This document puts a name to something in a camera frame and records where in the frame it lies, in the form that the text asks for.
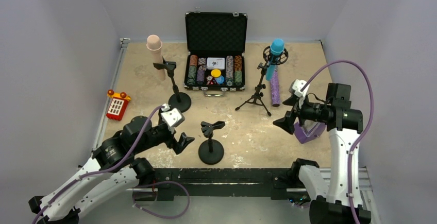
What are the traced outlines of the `pink microphone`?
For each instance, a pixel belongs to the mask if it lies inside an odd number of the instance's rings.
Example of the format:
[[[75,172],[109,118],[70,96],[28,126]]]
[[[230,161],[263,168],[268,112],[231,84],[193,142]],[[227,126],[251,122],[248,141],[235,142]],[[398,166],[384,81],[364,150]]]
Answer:
[[[150,35],[146,40],[146,47],[150,51],[153,63],[162,64],[162,41],[157,35]]]

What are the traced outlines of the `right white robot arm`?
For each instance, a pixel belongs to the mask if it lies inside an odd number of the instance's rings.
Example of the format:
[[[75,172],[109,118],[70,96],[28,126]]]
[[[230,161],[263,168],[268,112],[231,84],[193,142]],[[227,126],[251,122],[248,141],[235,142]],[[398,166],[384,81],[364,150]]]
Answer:
[[[303,183],[310,196],[310,222],[371,223],[372,214],[363,206],[359,185],[356,142],[364,133],[363,115],[351,108],[351,87],[330,83],[326,99],[319,104],[309,101],[305,85],[304,80],[293,81],[289,89],[291,97],[283,102],[291,110],[273,124],[289,134],[295,132],[296,125],[303,126],[306,121],[326,125],[331,145],[329,182],[324,180],[314,161],[304,159],[293,163],[289,177]]]

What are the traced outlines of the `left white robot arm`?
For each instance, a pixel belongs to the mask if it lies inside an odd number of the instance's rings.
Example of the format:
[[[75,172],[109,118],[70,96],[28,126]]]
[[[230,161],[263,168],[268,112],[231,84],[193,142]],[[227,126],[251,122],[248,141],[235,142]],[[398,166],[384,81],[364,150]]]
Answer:
[[[160,144],[180,154],[194,141],[185,133],[175,139],[175,128],[185,120],[177,109],[160,111],[158,119],[153,127],[149,117],[134,117],[103,141],[66,183],[46,196],[32,197],[28,202],[36,214],[32,223],[78,223],[122,191],[154,184],[155,169],[146,158],[136,155]]]

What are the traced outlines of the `blue microphone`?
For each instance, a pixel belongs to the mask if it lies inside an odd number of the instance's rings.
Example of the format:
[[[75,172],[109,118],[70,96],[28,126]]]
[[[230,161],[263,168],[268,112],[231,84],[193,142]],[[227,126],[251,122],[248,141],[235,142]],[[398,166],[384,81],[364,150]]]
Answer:
[[[274,71],[276,69],[276,63],[280,59],[284,50],[284,41],[283,39],[277,38],[270,45],[270,54],[269,54],[269,62],[270,65],[267,68],[265,78],[267,81],[270,81]]]

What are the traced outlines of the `purple glitter microphone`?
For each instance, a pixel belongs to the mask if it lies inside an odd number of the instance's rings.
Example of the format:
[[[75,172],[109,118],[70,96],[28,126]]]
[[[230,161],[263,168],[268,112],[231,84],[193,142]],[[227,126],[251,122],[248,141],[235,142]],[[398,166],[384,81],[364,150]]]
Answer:
[[[270,85],[271,85],[272,106],[278,107],[280,106],[281,99],[280,99],[279,76],[277,70],[273,71],[272,77],[270,79]]]

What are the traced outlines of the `black round-base mic stand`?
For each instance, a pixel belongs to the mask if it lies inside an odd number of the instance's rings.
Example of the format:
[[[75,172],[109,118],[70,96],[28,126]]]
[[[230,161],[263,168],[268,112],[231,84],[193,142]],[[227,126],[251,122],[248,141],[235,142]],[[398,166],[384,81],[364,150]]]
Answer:
[[[174,61],[166,61],[164,57],[162,57],[161,63],[153,63],[153,65],[154,68],[156,68],[157,70],[166,70],[167,75],[172,82],[173,94],[168,100],[169,106],[171,108],[176,108],[181,112],[189,110],[192,104],[191,98],[188,94],[180,92],[174,79],[177,63]]]

